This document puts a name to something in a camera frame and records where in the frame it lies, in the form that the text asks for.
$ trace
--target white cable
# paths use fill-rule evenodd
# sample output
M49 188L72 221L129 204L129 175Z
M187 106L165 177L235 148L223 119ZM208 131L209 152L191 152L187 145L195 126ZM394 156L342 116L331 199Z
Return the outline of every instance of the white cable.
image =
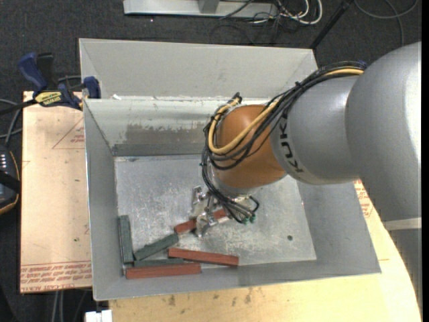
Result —
M292 18L292 19L296 19L296 20L298 20L299 18L303 18L303 17L305 17L307 14L308 14L308 12L310 11L310 4L309 4L309 2L308 2L308 0L305 0L305 2L306 2L306 11L304 12L304 13L302 13L302 12L299 12L299 13L297 13L297 14L295 14L295 15L293 15L293 14L291 14L284 6L283 6L283 3L280 1L280 0L276 0L277 1L277 4L286 12L285 14L287 14L288 15L288 17L290 17L290 18Z
M296 19L296 21L299 22L299 23L301 23L301 24L304 24L304 25L314 25L314 24L317 24L322 19L322 16L323 16L322 1L321 0L317 0L317 4L318 4L318 9L319 9L319 16L317 17L316 20L306 21L306 20L301 20L300 18L298 18L298 19ZM289 15L284 14L284 13L281 13L280 15L283 16L283 17L291 18Z

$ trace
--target yellow label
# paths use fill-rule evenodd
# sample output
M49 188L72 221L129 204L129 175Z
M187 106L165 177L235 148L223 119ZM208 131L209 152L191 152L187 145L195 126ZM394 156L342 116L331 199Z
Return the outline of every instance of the yellow label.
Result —
M51 98L48 100L44 100L44 101L42 101L42 104L43 105L50 105L50 104L55 103L57 101L61 101L61 97L54 97L54 98Z
M44 105L52 104L56 101L61 100L61 92L59 91L46 91L41 92L36 98L34 98L38 103L43 103Z

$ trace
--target cardboard sheet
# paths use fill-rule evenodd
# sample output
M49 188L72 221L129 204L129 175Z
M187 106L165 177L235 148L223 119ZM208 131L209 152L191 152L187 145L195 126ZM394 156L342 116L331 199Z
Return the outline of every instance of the cardboard sheet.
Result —
M82 112L24 109L22 158L20 292L91 286Z

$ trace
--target scratched metal surface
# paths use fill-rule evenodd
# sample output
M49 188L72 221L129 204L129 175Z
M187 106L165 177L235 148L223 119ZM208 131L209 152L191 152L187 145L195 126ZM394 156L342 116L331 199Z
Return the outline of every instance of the scratched metal surface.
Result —
M188 220L192 187L203 186L199 162L197 155L115 159L118 214L130 218L134 250L171 234L173 226ZM255 197L261 207L254 224L228 221L202 239L186 234L177 246L236 255L241 265L315 260L295 180L286 177L263 187ZM165 257L162 252L151 258Z

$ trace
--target black device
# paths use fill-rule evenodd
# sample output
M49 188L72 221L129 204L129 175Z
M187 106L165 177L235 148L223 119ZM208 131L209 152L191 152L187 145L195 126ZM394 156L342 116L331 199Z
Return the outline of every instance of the black device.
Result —
M20 186L15 158L5 146L0 146L0 215L18 202Z

